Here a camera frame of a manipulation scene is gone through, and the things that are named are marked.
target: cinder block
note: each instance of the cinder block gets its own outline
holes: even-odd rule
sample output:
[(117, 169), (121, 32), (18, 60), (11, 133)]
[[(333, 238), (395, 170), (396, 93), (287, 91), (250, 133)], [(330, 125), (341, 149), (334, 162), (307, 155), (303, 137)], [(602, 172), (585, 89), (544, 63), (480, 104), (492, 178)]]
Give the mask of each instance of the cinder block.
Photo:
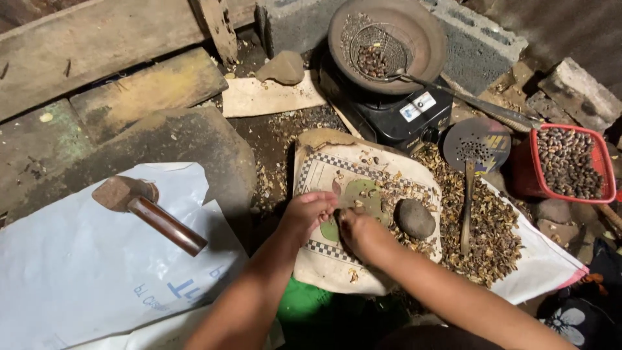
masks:
[(622, 113), (622, 102), (571, 58), (558, 64), (538, 87), (582, 127), (600, 133)]
[(507, 72), (527, 40), (454, 0), (421, 0), (447, 35), (444, 72), (475, 96)]
[(345, 0), (263, 0), (257, 6), (261, 41), (268, 57), (283, 50), (303, 53), (321, 43)]

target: wire mesh strainer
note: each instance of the wire mesh strainer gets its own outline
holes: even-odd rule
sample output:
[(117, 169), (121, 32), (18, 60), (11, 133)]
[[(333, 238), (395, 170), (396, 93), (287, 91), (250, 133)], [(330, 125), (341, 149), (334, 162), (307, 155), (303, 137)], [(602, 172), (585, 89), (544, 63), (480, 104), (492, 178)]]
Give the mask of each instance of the wire mesh strainer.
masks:
[(398, 69), (407, 70), (414, 58), (414, 44), (411, 38), (400, 28), (389, 23), (374, 23), (358, 31), (350, 43), (350, 62), (364, 78), (374, 82), (386, 83), (387, 80), (369, 74), (369, 66), (359, 63), (361, 49), (374, 47), (382, 52), (386, 59), (383, 63), (386, 73), (393, 74)]

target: checkered pattern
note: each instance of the checkered pattern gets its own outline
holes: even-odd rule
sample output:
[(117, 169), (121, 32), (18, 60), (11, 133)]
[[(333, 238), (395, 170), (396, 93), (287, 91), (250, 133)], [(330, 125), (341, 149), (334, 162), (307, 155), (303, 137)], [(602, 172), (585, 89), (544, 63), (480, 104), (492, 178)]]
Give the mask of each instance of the checkered pattern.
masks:
[(354, 256), (348, 254), (345, 250), (337, 247), (333, 247), (332, 245), (324, 244), (318, 242), (316, 240), (310, 239), (306, 244), (305, 248), (315, 253), (319, 253), (322, 255), (326, 255), (335, 260), (339, 260), (346, 263), (351, 263), (354, 265), (363, 266), (360, 260), (355, 258)]
[[(356, 174), (360, 174), (366, 176), (372, 180), (386, 181), (388, 178), (384, 175), (382, 171), (372, 170), (368, 166), (363, 166), (361, 164), (357, 164), (354, 166), (354, 163), (347, 161), (345, 159), (341, 159), (330, 154), (325, 154), (321, 152), (310, 153), (302, 163), (302, 169), (300, 172), (300, 181), (297, 186), (297, 193), (304, 193), (305, 181), (307, 180), (307, 176), (309, 175), (309, 171), (311, 170), (311, 164), (313, 160), (321, 161), (327, 164), (331, 164), (334, 166), (338, 166), (347, 171), (351, 171)], [(404, 177), (399, 179), (399, 184), (401, 186), (413, 186), (414, 190), (421, 193), (425, 193), (426, 191), (429, 193), (429, 197), (433, 198), (432, 188), (424, 186), (422, 184), (418, 184), (411, 180), (408, 180)]]

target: hand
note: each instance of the hand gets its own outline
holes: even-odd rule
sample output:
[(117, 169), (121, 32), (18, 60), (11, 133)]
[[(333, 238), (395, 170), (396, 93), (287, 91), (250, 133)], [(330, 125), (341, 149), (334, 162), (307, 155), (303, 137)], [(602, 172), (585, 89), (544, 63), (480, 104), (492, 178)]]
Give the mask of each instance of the hand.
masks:
[(337, 195), (332, 192), (308, 192), (289, 202), (277, 228), (284, 235), (296, 236), (300, 247), (335, 211)]
[(345, 209), (339, 215), (341, 237), (365, 263), (381, 267), (401, 246), (389, 230), (360, 208)]

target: cement wall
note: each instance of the cement wall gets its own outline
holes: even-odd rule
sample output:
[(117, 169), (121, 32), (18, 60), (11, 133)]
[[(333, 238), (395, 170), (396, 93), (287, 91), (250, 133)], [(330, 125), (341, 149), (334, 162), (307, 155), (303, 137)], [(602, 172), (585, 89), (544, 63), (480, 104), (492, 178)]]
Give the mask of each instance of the cement wall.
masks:
[(620, 0), (468, 0), (464, 5), (525, 37), (534, 68), (546, 70), (571, 57), (622, 99)]

